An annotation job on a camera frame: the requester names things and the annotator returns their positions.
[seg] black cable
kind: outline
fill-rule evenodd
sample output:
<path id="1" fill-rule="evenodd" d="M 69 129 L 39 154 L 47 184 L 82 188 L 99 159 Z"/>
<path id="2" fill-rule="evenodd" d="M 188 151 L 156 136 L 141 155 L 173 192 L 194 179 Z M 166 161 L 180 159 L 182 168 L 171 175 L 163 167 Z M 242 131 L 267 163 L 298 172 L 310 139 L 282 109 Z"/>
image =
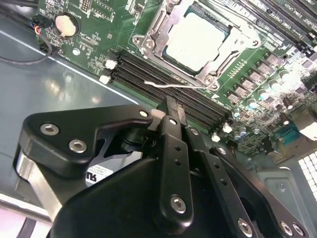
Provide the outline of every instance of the black cable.
<path id="1" fill-rule="evenodd" d="M 29 20 L 23 19 L 23 17 L 21 17 L 21 16 L 19 16 L 20 19 L 18 19 L 18 17 L 17 17 L 18 15 L 17 15 L 16 12 L 14 12 L 14 14 L 12 14 L 12 13 L 10 14 L 10 12 L 6 12 L 6 13 L 5 13 L 3 10 L 4 10 L 4 8 L 1 6 L 1 7 L 0 7 L 0 16 L 2 15 L 2 16 L 4 16 L 4 17 L 6 17 L 6 18 L 7 18 L 8 20 L 10 20 L 10 21 L 18 22 L 18 23 L 20 23 L 20 24 L 21 24 L 21 23 L 23 24 L 23 22 L 26 23 L 26 21 L 27 21 L 27 22 L 29 21 Z M 50 55 L 52 54 L 53 49 L 52 49 L 52 46 L 51 46 L 50 42 L 48 41 L 48 39 L 47 39 L 45 36 L 43 36 L 42 34 L 40 34 L 39 37 L 40 37 L 40 38 L 44 41 L 44 43 L 48 46 L 48 52 L 47 52 L 46 55 L 43 56 L 42 58 L 37 59 L 37 60 L 31 60 L 31 61 L 16 61 L 16 60 L 12 60 L 12 59 L 3 58 L 3 57 L 0 56 L 0 61 L 6 62 L 6 63 L 15 64 L 15 65 L 32 65 L 32 64 L 37 64 L 37 63 L 43 62 L 43 61 L 46 60 L 48 57 L 50 57 Z"/>
<path id="2" fill-rule="evenodd" d="M 24 223 L 21 227 L 21 230 L 16 238 L 30 238 L 33 233 L 35 225 L 36 225 L 36 221 L 30 218 L 25 218 Z"/>
<path id="3" fill-rule="evenodd" d="M 11 5 L 18 5 L 18 6 L 27 6 L 38 8 L 39 3 L 37 1 L 29 1 L 29 0 L 0 0 L 0 3 L 6 3 Z"/>

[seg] bolt head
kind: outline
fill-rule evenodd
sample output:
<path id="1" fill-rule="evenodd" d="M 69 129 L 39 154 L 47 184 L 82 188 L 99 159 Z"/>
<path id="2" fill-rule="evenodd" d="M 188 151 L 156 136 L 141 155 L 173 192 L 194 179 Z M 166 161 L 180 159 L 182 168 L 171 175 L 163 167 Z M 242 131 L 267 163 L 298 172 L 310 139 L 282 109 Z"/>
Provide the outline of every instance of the bolt head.
<path id="1" fill-rule="evenodd" d="M 186 204 L 184 200 L 178 196 L 173 196 L 170 199 L 170 205 L 177 213 L 183 214 L 186 212 Z"/>
<path id="2" fill-rule="evenodd" d="M 75 153 L 84 153 L 87 150 L 87 145 L 84 141 L 81 140 L 72 140 L 68 144 L 69 149 Z"/>
<path id="3" fill-rule="evenodd" d="M 41 133 L 44 135 L 57 135 L 59 133 L 59 128 L 51 123 L 45 123 L 40 127 Z"/>

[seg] ram slot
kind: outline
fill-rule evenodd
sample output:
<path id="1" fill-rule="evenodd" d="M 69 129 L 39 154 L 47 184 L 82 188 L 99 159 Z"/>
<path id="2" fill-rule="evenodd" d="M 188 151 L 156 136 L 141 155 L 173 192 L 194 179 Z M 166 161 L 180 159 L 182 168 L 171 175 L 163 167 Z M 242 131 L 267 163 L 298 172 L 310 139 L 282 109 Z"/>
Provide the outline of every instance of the ram slot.
<path id="1" fill-rule="evenodd" d="M 300 32 L 303 35 L 307 35 L 312 30 L 312 25 L 309 25 L 308 22 L 312 23 L 311 20 L 307 19 L 304 16 L 303 12 L 294 9 L 291 1 L 286 1 L 282 3 L 281 0 L 262 0 L 270 10 L 278 14 L 280 17 L 283 17 L 283 20 L 288 24 L 292 25 L 297 32 Z"/>
<path id="2" fill-rule="evenodd" d="M 255 16 L 259 21 L 261 21 L 264 25 L 269 27 L 272 30 L 272 32 L 280 35 L 288 42 L 291 42 L 294 45 L 300 42 L 303 42 L 303 40 L 297 34 L 295 34 L 294 32 L 290 32 L 283 25 L 274 21 L 271 17 L 267 15 L 267 13 L 263 12 L 256 5 L 252 4 L 251 2 L 246 2 L 244 0 L 237 0 L 237 1 L 239 2 L 241 6 L 243 6 L 246 10 L 248 10 L 253 16 Z M 306 39 L 306 41 L 304 42 L 308 45 L 311 44 L 311 41 L 309 39 Z"/>
<path id="3" fill-rule="evenodd" d="M 155 88 L 145 80 L 157 84 L 180 84 L 176 79 L 131 54 L 123 54 L 112 74 L 115 81 L 124 84 L 149 99 L 160 102 L 166 95 L 184 106 L 188 119 L 204 128 L 214 128 L 231 118 L 231 112 L 193 89 Z"/>
<path id="4" fill-rule="evenodd" d="M 302 5 L 305 5 L 310 11 L 312 11 L 313 13 L 315 13 L 315 15 L 317 16 L 317 1 L 315 0 L 299 0 L 299 2 Z"/>

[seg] cpu socket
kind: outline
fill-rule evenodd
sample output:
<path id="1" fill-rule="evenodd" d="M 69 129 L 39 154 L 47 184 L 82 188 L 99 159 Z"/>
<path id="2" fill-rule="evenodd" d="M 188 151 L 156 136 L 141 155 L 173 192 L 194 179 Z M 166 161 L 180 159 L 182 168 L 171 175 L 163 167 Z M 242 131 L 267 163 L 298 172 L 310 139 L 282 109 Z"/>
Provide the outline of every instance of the cpu socket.
<path id="1" fill-rule="evenodd" d="M 134 35 L 132 41 L 144 58 L 181 81 L 217 90 L 217 79 L 261 40 L 251 25 L 225 25 L 198 7 L 194 0 L 163 0 L 146 35 Z"/>

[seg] label sticker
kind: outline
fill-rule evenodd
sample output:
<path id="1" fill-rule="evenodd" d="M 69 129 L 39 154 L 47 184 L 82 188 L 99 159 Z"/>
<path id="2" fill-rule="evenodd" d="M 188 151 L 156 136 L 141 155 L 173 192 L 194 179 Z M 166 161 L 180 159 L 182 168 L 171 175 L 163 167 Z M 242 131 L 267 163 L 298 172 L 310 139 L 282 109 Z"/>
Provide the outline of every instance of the label sticker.
<path id="1" fill-rule="evenodd" d="M 86 182 L 95 184 L 112 174 L 113 174 L 112 170 L 109 170 L 100 165 L 94 165 L 87 170 Z"/>

